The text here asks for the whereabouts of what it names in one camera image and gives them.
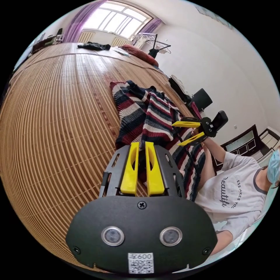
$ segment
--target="hand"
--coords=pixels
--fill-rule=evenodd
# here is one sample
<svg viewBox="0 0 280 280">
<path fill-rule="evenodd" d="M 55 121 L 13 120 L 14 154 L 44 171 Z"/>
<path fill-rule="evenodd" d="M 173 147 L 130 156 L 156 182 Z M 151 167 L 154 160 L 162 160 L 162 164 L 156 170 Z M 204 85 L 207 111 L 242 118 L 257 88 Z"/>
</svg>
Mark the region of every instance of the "hand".
<svg viewBox="0 0 280 280">
<path fill-rule="evenodd" d="M 197 135 L 199 132 L 198 132 L 198 128 L 195 128 L 193 131 L 192 131 L 192 135 Z"/>
</svg>

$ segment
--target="cabinet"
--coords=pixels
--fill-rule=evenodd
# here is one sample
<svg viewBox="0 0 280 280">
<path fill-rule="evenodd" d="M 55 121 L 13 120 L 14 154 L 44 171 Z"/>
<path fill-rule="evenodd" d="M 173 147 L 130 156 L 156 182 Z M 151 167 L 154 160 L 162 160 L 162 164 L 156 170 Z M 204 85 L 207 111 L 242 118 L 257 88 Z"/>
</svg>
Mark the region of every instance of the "cabinet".
<svg viewBox="0 0 280 280">
<path fill-rule="evenodd" d="M 242 155 L 242 156 L 252 156 L 257 151 L 260 150 L 260 137 L 257 132 L 256 125 L 246 130 L 244 133 L 240 134 L 231 141 L 221 145 L 225 151 Z M 213 167 L 215 171 L 222 169 L 223 164 L 212 157 Z"/>
</svg>

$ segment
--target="black chair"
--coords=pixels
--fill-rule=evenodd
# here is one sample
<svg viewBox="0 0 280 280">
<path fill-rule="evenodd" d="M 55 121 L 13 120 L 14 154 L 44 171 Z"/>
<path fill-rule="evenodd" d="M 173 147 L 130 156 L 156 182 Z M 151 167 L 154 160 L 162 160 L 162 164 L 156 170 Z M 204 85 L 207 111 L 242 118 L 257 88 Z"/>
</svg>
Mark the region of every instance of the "black chair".
<svg viewBox="0 0 280 280">
<path fill-rule="evenodd" d="M 192 101 L 195 103 L 200 113 L 213 103 L 212 99 L 203 88 L 193 95 Z"/>
</svg>

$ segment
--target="screw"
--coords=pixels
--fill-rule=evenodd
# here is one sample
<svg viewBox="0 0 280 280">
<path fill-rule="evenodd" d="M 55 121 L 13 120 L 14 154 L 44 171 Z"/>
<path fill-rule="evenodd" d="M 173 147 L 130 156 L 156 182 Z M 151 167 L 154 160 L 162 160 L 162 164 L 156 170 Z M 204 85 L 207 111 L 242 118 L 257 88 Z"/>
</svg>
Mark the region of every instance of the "screw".
<svg viewBox="0 0 280 280">
<path fill-rule="evenodd" d="M 207 247 L 207 248 L 205 248 L 205 249 L 202 251 L 202 254 L 203 254 L 203 255 L 209 255 L 210 252 L 211 252 L 211 248 Z"/>
<path fill-rule="evenodd" d="M 147 204 L 144 201 L 140 201 L 138 202 L 137 206 L 139 209 L 145 209 L 147 207 Z"/>
<path fill-rule="evenodd" d="M 74 246 L 73 251 L 77 255 L 81 254 L 81 250 L 78 247 L 76 247 L 76 246 Z"/>
</svg>

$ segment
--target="bed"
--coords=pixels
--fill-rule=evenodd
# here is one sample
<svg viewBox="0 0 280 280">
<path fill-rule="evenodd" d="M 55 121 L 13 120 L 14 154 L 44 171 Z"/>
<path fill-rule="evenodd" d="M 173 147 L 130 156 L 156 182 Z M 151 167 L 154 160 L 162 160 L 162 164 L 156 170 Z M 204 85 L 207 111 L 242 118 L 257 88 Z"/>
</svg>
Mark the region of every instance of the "bed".
<svg viewBox="0 0 280 280">
<path fill-rule="evenodd" d="M 11 204 L 34 238 L 55 256 L 86 268 L 71 254 L 65 235 L 77 210 L 98 197 L 115 151 L 120 120 L 110 82 L 153 85 L 184 116 L 192 114 L 152 65 L 77 45 L 46 47 L 12 76 L 0 114 L 0 170 Z M 146 195 L 139 188 L 138 195 Z"/>
</svg>

